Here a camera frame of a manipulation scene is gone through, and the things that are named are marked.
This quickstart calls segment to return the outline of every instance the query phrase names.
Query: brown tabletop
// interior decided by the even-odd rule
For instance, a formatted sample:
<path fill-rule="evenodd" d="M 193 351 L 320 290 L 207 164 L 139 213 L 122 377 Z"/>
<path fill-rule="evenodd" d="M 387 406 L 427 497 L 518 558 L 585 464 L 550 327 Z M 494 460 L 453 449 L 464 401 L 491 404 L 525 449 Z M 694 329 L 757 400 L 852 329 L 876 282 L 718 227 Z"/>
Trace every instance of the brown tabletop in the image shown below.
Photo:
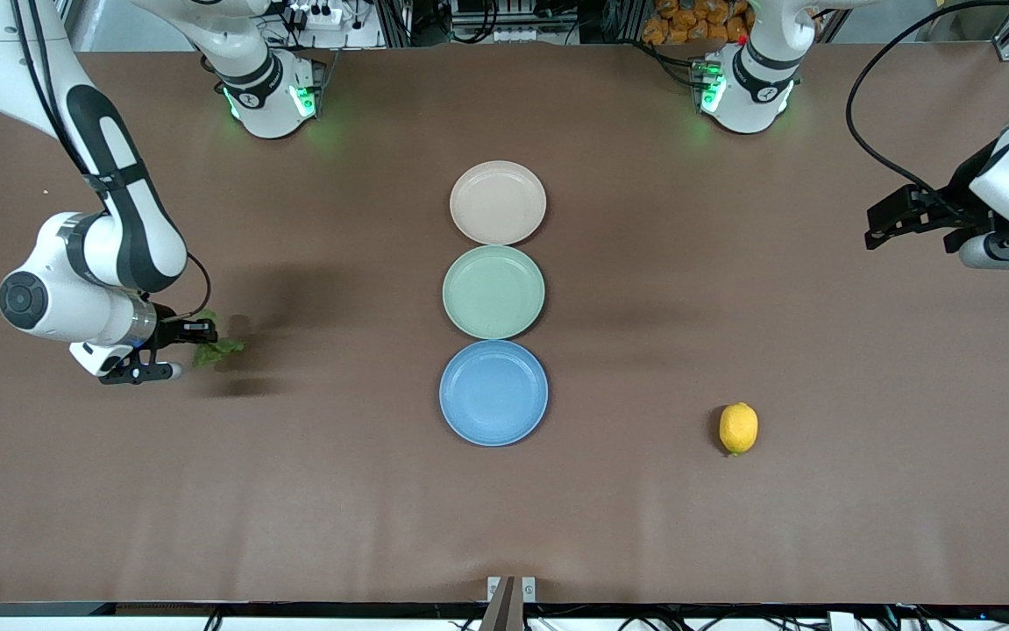
<path fill-rule="evenodd" d="M 1009 273 L 940 233 L 864 248 L 902 184 L 844 124 L 874 51 L 813 48 L 757 136 L 628 48 L 348 52 L 324 119 L 276 141 L 191 54 L 87 57 L 250 348 L 107 388 L 0 318 L 0 601 L 460 601 L 501 572 L 546 601 L 1008 601 Z M 940 184 L 1009 120 L 1009 65 L 901 47 L 858 119 Z M 437 395 L 471 342 L 439 298 L 472 246 L 448 195 L 487 160 L 550 200 L 517 341 L 551 404 L 508 448 Z M 0 279 L 44 218 L 95 208 L 0 116 Z M 192 271 L 157 300 L 200 292 Z M 761 436 L 725 458 L 734 401 Z"/>

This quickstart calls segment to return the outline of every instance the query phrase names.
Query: black joint cap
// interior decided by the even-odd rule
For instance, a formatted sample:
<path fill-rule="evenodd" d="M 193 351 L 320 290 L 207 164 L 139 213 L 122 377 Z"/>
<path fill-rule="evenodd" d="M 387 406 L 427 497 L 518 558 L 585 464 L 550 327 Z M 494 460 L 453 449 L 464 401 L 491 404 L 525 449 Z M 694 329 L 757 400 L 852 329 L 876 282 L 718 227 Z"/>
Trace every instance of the black joint cap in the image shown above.
<path fill-rule="evenodd" d="M 6 276 L 0 287 L 0 311 L 12 326 L 30 330 L 43 318 L 48 292 L 37 277 L 28 272 Z"/>

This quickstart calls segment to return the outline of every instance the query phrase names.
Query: yellow lemon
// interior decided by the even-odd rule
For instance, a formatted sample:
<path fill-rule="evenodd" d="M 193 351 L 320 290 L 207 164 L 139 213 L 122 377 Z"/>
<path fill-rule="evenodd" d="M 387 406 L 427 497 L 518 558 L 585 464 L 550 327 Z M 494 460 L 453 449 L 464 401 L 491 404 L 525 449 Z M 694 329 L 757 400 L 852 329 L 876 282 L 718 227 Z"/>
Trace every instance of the yellow lemon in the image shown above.
<path fill-rule="evenodd" d="M 718 421 L 718 438 L 732 454 L 745 454 L 758 439 L 758 413 L 745 403 L 727 405 Z"/>

